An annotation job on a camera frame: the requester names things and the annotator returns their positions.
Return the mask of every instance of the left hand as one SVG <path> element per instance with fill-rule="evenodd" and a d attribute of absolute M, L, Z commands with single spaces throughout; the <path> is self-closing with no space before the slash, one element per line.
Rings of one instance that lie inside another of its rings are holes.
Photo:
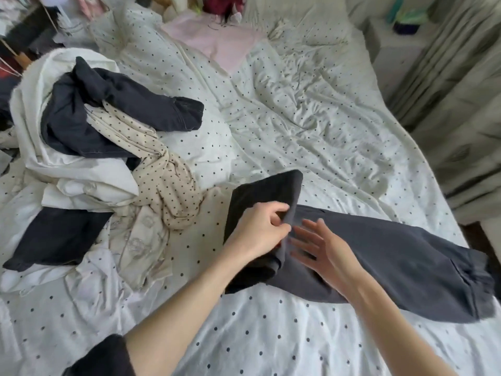
<path fill-rule="evenodd" d="M 291 231 L 277 215 L 288 209 L 289 205 L 281 202 L 256 203 L 247 208 L 222 252 L 237 256 L 245 264 L 268 253 Z"/>

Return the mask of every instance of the hand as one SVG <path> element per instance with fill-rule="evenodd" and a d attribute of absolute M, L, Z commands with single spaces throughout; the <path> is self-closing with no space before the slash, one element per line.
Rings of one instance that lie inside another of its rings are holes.
<path fill-rule="evenodd" d="M 244 265 L 268 253 L 291 231 L 291 226 L 283 224 L 277 215 L 288 209 L 288 204 L 280 202 L 256 203 L 247 208 L 222 252 L 236 255 Z"/>
<path fill-rule="evenodd" d="M 303 226 L 307 229 L 294 226 L 294 232 L 301 240 L 291 238 L 291 243 L 315 256 L 316 260 L 299 252 L 293 252 L 292 256 L 317 272 L 349 301 L 353 289 L 368 273 L 346 241 L 332 233 L 323 219 L 318 219 L 316 223 L 304 219 Z"/>

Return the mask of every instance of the white duvet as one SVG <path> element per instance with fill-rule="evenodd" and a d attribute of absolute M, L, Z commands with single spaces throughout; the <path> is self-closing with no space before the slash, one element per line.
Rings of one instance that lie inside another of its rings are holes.
<path fill-rule="evenodd" d="M 147 292 L 133 292 L 118 276 L 104 240 L 64 278 L 0 295 L 2 375 L 59 375 L 110 333 L 140 322 L 216 255 L 237 183 L 299 169 L 302 204 L 404 222 L 466 244 L 422 153 L 384 106 L 357 31 L 335 45 L 306 46 L 282 21 L 273 40 L 259 43 L 228 77 L 160 35 L 159 22 L 130 5 L 105 15 L 93 33 L 134 80 L 204 102 L 200 130 L 162 135 L 209 189 L 197 224 L 171 235 L 173 276 Z M 0 187 L 15 185 L 3 177 Z M 111 227 L 110 239 L 117 230 Z M 405 315 L 458 374 L 487 376 L 499 374 L 500 310 L 470 325 Z M 175 374 L 389 371 L 351 306 L 256 285 L 221 298 Z"/>

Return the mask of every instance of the forearm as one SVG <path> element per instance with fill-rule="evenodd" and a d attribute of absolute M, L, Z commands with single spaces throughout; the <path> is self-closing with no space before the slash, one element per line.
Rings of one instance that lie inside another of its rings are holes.
<path fill-rule="evenodd" d="M 394 376 L 457 376 L 436 355 L 369 275 L 348 298 Z"/>
<path fill-rule="evenodd" d="M 245 265 L 223 251 L 152 315 L 125 335 L 136 376 L 169 376 L 235 274 Z"/>

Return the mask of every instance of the white nightstand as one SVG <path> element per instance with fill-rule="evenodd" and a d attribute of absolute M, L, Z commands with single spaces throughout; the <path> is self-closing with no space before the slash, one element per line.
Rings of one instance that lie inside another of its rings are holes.
<path fill-rule="evenodd" d="M 370 18 L 365 44 L 383 100 L 388 102 L 417 57 L 431 42 L 437 25 L 420 26 L 413 36 L 399 36 L 381 18 Z"/>

